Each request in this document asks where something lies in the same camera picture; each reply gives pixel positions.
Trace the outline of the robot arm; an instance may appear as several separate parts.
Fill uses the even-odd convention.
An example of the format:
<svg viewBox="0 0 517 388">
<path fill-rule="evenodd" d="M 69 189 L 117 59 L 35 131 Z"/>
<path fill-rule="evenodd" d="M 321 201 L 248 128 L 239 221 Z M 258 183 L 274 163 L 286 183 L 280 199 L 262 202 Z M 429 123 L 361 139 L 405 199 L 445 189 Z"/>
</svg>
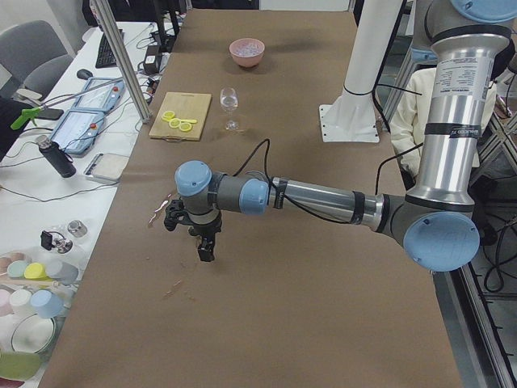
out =
<svg viewBox="0 0 517 388">
<path fill-rule="evenodd" d="M 513 1 L 421 1 L 414 35 L 438 58 L 416 184 L 404 195 L 349 192 L 280 177 L 244 178 L 189 161 L 175 172 L 179 198 L 168 230 L 188 226 L 199 257 L 212 261 L 225 210 L 261 215 L 289 202 L 326 221 L 366 225 L 395 239 L 420 266 L 448 272 L 467 264 L 480 237 L 468 183 L 494 59 L 510 43 Z"/>
</svg>

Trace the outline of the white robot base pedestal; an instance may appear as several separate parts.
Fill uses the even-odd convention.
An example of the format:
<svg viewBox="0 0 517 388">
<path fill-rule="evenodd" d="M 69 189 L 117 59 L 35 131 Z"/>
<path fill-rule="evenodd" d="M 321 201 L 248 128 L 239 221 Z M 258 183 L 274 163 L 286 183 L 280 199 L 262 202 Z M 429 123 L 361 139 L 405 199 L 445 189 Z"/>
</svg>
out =
<svg viewBox="0 0 517 388">
<path fill-rule="evenodd" d="M 402 0 L 364 2 L 342 94 L 331 105 L 319 107 L 324 142 L 380 140 L 373 92 L 404 6 Z"/>
</svg>

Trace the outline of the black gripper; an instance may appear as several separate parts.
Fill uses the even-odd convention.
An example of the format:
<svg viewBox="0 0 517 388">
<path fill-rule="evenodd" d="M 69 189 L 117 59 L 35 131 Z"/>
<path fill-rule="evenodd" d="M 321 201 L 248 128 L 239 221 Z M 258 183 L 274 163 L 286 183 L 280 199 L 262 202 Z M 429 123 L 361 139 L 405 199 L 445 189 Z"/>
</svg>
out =
<svg viewBox="0 0 517 388">
<path fill-rule="evenodd" d="M 221 232 L 222 228 L 222 216 L 221 212 L 218 212 L 216 216 L 206 224 L 193 223 L 188 228 L 188 233 L 193 237 L 201 237 L 203 241 L 197 247 L 198 255 L 200 260 L 203 262 L 213 261 L 214 256 L 214 245 L 216 244 L 216 234 Z"/>
</svg>

